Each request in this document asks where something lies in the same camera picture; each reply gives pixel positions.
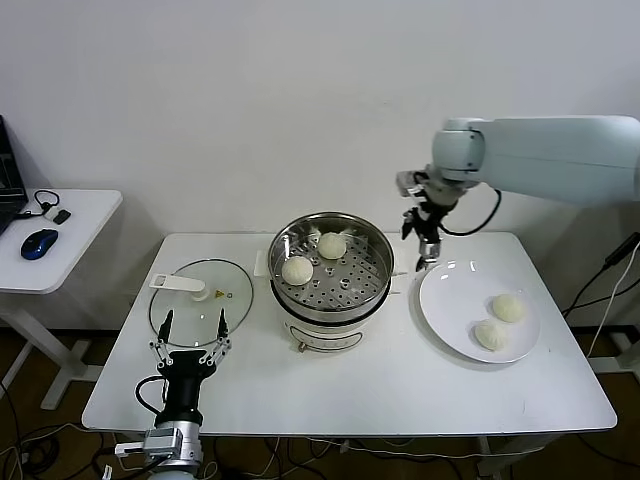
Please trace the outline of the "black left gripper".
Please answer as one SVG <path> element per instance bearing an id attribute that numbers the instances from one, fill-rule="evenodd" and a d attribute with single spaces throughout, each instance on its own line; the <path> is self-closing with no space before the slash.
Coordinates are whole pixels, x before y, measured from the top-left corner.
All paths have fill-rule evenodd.
<path id="1" fill-rule="evenodd" d="M 232 348 L 225 309 L 220 310 L 216 338 L 205 351 L 172 351 L 169 354 L 173 317 L 174 310 L 171 309 L 160 325 L 156 339 L 149 342 L 157 370 L 168 382 L 166 401 L 163 410 L 156 415 L 156 424 L 187 421 L 202 425 L 203 415 L 198 410 L 201 384 L 216 372 Z"/>

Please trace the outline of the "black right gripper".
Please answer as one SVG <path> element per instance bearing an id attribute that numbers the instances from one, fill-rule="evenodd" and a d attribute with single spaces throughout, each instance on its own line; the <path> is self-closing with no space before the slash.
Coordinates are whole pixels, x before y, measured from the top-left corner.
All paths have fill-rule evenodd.
<path id="1" fill-rule="evenodd" d="M 401 239 L 406 240 L 411 233 L 417 233 L 425 241 L 419 244 L 416 271 L 426 270 L 438 261 L 441 251 L 439 227 L 452 210 L 453 205 L 441 205 L 428 200 L 420 202 L 417 210 L 410 209 L 403 213 Z"/>

